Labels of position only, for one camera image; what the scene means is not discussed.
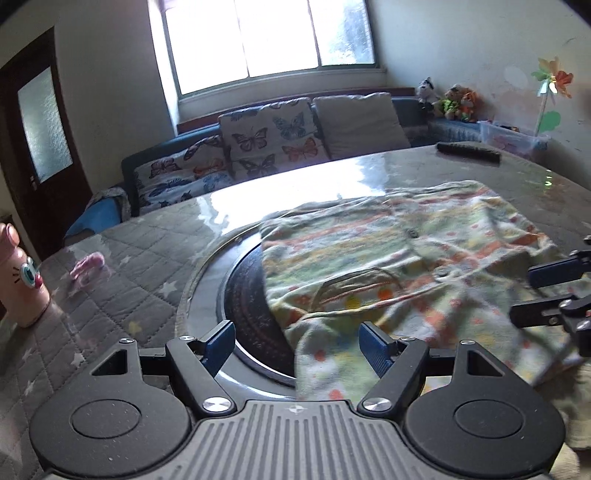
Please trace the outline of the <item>colourful patterned baby garment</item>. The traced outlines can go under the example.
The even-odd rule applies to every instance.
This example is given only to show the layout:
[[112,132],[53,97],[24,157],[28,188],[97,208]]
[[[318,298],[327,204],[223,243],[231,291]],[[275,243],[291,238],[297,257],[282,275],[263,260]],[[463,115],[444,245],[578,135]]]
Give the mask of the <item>colourful patterned baby garment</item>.
[[266,302],[294,349],[301,400],[358,402],[377,377],[359,347],[372,322],[434,348],[473,339],[561,412],[590,445],[590,367],[558,327],[515,328],[514,304],[586,296],[582,278],[541,290],[530,267],[558,247],[488,186],[461,181],[303,206],[260,224]]

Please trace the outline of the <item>round black induction cooktop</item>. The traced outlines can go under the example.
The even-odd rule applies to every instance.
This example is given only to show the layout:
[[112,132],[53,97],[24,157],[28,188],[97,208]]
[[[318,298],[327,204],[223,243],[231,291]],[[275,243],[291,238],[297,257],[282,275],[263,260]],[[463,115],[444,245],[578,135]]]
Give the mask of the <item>round black induction cooktop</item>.
[[185,285],[176,333],[202,337],[217,324],[235,325],[235,347],[215,380],[235,400],[293,400],[294,350],[266,304],[263,251],[256,224],[207,247]]

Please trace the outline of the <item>grey quilted star table cover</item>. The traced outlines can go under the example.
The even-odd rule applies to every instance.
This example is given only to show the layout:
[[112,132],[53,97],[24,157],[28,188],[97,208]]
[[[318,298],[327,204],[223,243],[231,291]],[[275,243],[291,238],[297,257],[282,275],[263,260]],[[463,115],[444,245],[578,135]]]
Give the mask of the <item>grey quilted star table cover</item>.
[[[123,337],[159,347],[177,334],[185,285],[222,235],[302,204],[461,180],[491,187],[564,251],[590,230],[590,193],[573,181],[509,154],[491,165],[427,146],[246,181],[133,218],[49,257],[41,272],[52,301],[43,317],[26,329],[1,324],[2,477],[41,477],[29,421],[90,361]],[[74,265],[93,252],[103,254],[103,270],[72,281]]]

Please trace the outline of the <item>clear plastic storage box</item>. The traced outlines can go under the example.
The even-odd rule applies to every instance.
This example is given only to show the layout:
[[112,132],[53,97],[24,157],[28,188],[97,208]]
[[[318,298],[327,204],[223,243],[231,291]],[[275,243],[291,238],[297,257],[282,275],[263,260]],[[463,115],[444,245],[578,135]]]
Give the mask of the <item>clear plastic storage box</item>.
[[550,141],[548,135],[532,136],[488,121],[478,125],[483,143],[534,162],[540,161]]

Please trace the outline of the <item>black remote control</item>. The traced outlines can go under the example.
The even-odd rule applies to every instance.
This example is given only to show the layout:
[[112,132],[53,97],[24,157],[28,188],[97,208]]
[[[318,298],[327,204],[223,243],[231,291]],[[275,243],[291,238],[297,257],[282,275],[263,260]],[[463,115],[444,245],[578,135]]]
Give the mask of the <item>black remote control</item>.
[[501,154],[488,148],[458,142],[438,142],[436,149],[443,154],[465,157],[487,163],[499,164]]

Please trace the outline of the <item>pink hair scrunchie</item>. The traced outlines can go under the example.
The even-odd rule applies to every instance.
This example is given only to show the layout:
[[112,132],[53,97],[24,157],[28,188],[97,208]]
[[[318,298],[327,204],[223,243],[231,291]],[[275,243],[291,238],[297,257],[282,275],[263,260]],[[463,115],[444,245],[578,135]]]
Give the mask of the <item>pink hair scrunchie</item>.
[[105,266],[105,259],[102,253],[93,252],[79,260],[69,272],[74,282],[89,281],[95,274],[101,272]]

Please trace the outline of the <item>blue cloth on sofa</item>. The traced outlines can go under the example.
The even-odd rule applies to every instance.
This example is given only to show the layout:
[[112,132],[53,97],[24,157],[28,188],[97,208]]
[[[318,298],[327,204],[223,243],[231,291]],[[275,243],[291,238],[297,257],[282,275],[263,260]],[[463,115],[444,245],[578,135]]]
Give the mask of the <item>blue cloth on sofa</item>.
[[121,186],[110,187],[95,193],[81,216],[69,227],[64,242],[78,237],[92,236],[127,221],[131,217],[131,205]]

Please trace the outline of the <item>flat butterfly print cushion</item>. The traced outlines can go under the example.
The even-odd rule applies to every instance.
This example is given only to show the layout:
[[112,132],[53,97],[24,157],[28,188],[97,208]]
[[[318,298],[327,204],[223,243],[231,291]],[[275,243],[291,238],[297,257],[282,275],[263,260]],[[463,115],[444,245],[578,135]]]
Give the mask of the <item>flat butterfly print cushion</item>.
[[140,165],[133,175],[140,215],[235,183],[219,135]]

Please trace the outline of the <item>blue sofa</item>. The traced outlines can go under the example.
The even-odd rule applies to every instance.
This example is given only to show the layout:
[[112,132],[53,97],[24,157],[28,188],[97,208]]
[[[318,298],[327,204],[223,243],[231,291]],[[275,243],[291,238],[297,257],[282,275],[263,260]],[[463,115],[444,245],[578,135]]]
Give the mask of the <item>blue sofa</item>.
[[[445,119],[435,120],[430,118],[427,111],[423,110],[420,106],[419,101],[412,97],[394,96],[393,103],[401,121],[401,126],[413,147],[428,146],[438,141],[478,142],[481,140],[480,127],[476,123],[463,123]],[[128,195],[131,205],[131,217],[139,214],[137,190],[133,175],[136,167],[165,155],[179,152],[206,137],[219,134],[221,134],[221,127],[216,122],[208,122],[171,140],[124,158],[121,161],[123,181],[116,186],[121,186]],[[88,237],[90,236],[78,237],[73,242],[64,243],[71,245]]]

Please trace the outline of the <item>orange green plush toys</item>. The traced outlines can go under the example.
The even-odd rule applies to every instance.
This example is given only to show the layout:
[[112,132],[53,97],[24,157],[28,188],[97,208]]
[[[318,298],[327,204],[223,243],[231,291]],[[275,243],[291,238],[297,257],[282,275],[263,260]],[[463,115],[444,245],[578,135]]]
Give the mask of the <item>orange green plush toys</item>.
[[455,84],[434,104],[434,112],[438,118],[475,123],[478,104],[479,97],[476,91]]

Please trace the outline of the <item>colourful paper pinwheel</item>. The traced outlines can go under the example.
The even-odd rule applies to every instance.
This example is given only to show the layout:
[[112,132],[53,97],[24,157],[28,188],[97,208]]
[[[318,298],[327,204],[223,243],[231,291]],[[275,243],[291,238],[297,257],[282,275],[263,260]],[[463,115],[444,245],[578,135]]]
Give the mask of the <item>colourful paper pinwheel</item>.
[[571,99],[569,87],[573,83],[574,74],[561,67],[558,57],[547,60],[538,59],[538,68],[531,76],[539,82],[537,96],[540,98],[540,108],[535,124],[534,134],[554,131],[562,122],[561,114],[556,110],[556,98]]

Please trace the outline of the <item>pink cartoon water bottle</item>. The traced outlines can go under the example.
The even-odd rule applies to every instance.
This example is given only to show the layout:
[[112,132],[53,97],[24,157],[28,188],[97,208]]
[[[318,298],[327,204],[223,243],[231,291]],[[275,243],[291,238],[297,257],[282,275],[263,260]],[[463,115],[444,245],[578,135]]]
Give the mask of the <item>pink cartoon water bottle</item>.
[[1,224],[1,303],[9,320],[33,325],[50,303],[50,293],[33,259],[19,246],[16,228]]

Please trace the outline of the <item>upright butterfly print cushion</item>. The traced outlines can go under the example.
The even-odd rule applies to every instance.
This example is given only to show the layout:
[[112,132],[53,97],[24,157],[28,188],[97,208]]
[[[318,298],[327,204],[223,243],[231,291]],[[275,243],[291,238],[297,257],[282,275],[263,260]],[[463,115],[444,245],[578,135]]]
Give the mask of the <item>upright butterfly print cushion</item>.
[[308,97],[235,110],[219,116],[218,123],[235,180],[329,161]]

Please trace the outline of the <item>black white plush toy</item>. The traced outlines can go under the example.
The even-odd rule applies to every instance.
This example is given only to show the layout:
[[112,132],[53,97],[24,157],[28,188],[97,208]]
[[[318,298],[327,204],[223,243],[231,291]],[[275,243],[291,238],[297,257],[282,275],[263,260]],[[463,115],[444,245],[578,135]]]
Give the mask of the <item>black white plush toy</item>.
[[425,78],[416,88],[416,96],[423,110],[432,111],[439,97],[430,77]]

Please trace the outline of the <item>plain beige cushion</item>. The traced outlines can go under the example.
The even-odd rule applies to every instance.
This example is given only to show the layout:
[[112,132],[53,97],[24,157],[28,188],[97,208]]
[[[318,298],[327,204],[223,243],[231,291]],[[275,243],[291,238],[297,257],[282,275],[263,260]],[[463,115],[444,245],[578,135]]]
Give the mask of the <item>plain beige cushion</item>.
[[312,104],[332,160],[411,147],[390,93],[322,96]]

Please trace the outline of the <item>dark wooden door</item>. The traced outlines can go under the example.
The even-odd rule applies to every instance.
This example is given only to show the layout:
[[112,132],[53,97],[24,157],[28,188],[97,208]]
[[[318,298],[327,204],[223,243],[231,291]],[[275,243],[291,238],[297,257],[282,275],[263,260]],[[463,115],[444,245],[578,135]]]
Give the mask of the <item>dark wooden door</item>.
[[1,169],[29,243],[42,260],[91,197],[66,114],[49,29],[1,68]]

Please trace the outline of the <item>window with frame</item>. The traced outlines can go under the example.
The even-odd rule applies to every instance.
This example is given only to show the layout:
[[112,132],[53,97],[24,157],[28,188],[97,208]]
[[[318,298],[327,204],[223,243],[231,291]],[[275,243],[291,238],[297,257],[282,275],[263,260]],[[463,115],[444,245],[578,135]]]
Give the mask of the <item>window with frame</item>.
[[174,93],[283,74],[376,68],[365,1],[151,1]]

